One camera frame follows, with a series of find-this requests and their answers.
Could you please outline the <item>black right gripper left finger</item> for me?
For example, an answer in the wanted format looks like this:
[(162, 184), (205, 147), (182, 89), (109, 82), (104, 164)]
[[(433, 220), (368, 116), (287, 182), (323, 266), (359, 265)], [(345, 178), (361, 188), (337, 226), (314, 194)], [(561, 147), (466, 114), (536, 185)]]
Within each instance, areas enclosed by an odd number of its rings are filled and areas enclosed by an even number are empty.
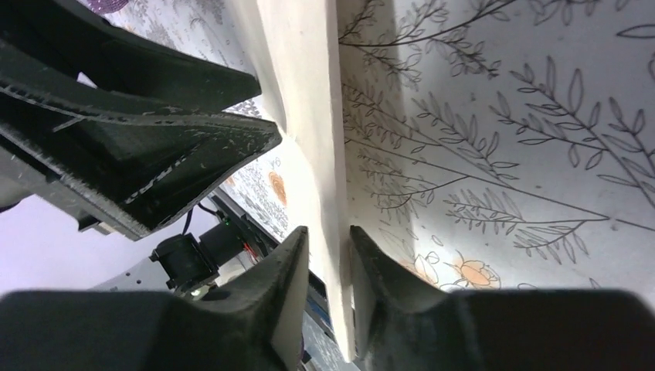
[(3, 370), (257, 370), (218, 301), (163, 291), (17, 291), (1, 299)]

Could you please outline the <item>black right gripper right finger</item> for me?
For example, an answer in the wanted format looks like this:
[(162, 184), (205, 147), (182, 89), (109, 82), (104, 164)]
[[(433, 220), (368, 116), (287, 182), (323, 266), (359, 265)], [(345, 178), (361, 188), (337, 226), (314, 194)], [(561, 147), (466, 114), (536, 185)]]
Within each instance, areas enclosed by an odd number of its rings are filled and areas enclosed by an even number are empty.
[(609, 289), (441, 291), (350, 229), (367, 370), (652, 370), (654, 313)]

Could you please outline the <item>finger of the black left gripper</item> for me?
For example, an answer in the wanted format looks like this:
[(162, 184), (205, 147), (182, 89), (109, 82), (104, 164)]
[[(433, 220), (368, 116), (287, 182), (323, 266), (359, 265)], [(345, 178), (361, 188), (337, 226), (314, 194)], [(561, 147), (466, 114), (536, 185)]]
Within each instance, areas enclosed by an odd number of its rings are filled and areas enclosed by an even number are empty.
[(112, 26), (76, 1), (3, 1), (1, 38), (69, 77), (183, 108), (221, 111), (261, 92), (248, 73)]
[(30, 193), (132, 240), (179, 219), (281, 141), (270, 121), (204, 114), (81, 84), (1, 87), (1, 170)]

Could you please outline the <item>beige letter paper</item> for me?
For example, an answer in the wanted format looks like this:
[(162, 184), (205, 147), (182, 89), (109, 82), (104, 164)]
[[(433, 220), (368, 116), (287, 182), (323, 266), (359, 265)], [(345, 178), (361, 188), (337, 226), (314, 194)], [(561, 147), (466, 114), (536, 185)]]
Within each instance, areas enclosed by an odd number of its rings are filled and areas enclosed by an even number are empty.
[(283, 134), (287, 215), (309, 233), (346, 362), (356, 357), (338, 15), (333, 1), (231, 1), (266, 112)]

